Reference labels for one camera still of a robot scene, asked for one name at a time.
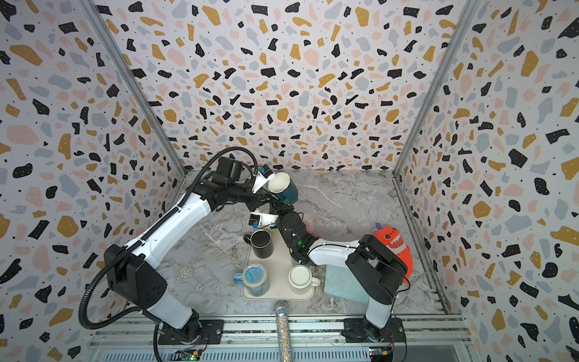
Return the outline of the dark green mug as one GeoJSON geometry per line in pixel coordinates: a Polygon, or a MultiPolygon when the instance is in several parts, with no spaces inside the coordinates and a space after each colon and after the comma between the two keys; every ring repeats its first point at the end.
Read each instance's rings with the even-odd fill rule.
{"type": "Polygon", "coordinates": [[[277,173],[268,182],[268,191],[285,205],[293,205],[299,199],[299,191],[287,173],[277,173]]]}

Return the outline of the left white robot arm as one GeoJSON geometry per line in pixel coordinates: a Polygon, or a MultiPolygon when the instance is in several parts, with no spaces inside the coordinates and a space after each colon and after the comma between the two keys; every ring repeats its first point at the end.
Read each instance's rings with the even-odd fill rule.
{"type": "Polygon", "coordinates": [[[105,251],[107,282],[111,291],[134,304],[147,318],[176,333],[182,343],[201,337],[198,313],[178,300],[158,272],[173,246],[196,223],[214,211],[236,203],[250,203],[259,186],[262,168],[225,156],[211,171],[204,166],[183,196],[158,222],[125,246],[105,251]]]}

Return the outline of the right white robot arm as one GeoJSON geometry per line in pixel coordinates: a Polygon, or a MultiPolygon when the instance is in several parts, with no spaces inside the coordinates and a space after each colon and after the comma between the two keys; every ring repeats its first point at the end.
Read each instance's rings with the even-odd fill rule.
{"type": "Polygon", "coordinates": [[[294,207],[275,207],[275,227],[289,249],[294,261],[301,265],[334,266],[346,268],[369,296],[362,333],[346,333],[346,339],[355,342],[381,342],[388,336],[387,323],[391,319],[394,301],[402,284],[407,281],[411,264],[401,258],[407,246],[400,230],[391,226],[376,227],[373,235],[358,241],[326,241],[312,235],[294,207]]]}

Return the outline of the pink ghost mug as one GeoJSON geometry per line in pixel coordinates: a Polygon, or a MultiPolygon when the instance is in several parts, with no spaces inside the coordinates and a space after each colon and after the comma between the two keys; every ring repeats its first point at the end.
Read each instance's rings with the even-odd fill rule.
{"type": "Polygon", "coordinates": [[[302,222],[305,224],[306,227],[306,231],[307,232],[312,232],[313,231],[313,226],[315,224],[315,219],[312,215],[310,214],[304,214],[302,222]]]}

